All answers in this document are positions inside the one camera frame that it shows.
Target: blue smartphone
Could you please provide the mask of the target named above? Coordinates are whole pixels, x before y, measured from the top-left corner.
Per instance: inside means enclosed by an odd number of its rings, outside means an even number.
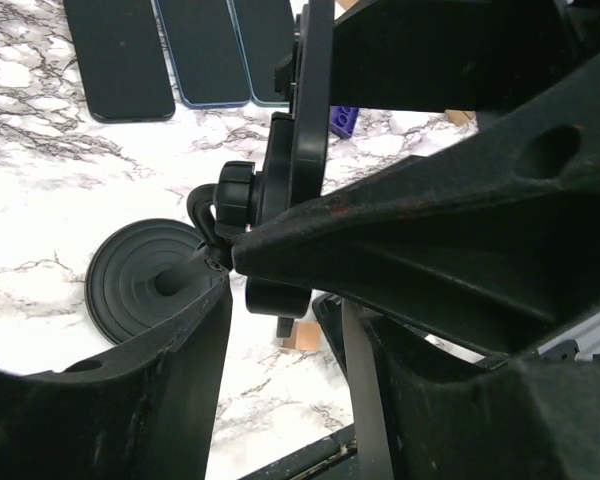
[[[182,103],[232,108],[251,99],[227,0],[156,0]]]
[[[251,99],[263,107],[288,105],[274,89],[276,66],[291,54],[295,22],[289,0],[229,0],[240,37]]]

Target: circular mount plate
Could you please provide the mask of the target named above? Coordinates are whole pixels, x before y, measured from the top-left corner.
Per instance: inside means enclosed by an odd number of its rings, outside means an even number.
[[[309,0],[299,19],[290,206],[317,198],[322,190],[329,141],[334,12],[332,0]]]
[[[121,228],[100,246],[85,278],[91,319],[113,343],[122,343],[172,317],[213,285],[200,278],[175,295],[156,290],[155,277],[192,255],[202,243],[193,227],[168,219]]]

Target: phone screen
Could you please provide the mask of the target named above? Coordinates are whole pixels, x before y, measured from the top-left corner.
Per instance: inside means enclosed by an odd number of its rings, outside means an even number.
[[[226,0],[156,0],[180,95],[191,108],[236,107],[251,98]]]
[[[166,120],[173,92],[151,0],[64,0],[91,115]]]
[[[293,49],[289,0],[233,0],[233,9],[254,102],[284,104],[274,90],[274,71]]]

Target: marble countertop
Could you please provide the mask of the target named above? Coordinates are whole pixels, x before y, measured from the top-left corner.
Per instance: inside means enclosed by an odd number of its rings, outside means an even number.
[[[261,165],[271,113],[178,103],[165,123],[98,124],[61,3],[0,0],[0,369],[61,371],[112,348],[83,302],[90,257],[130,222],[185,221],[186,195],[225,162]],[[353,139],[331,139],[325,190],[472,132],[437,114],[363,111]],[[352,422],[332,354],[281,350],[275,318],[246,311],[241,280],[208,479],[241,477]]]

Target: black suction cup base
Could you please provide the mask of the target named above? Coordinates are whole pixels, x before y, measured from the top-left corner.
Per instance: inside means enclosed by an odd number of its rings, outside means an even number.
[[[121,228],[98,249],[85,278],[91,319],[113,343],[122,343],[172,317],[213,285],[210,277],[164,296],[156,276],[191,256],[202,243],[193,227],[168,219]]]

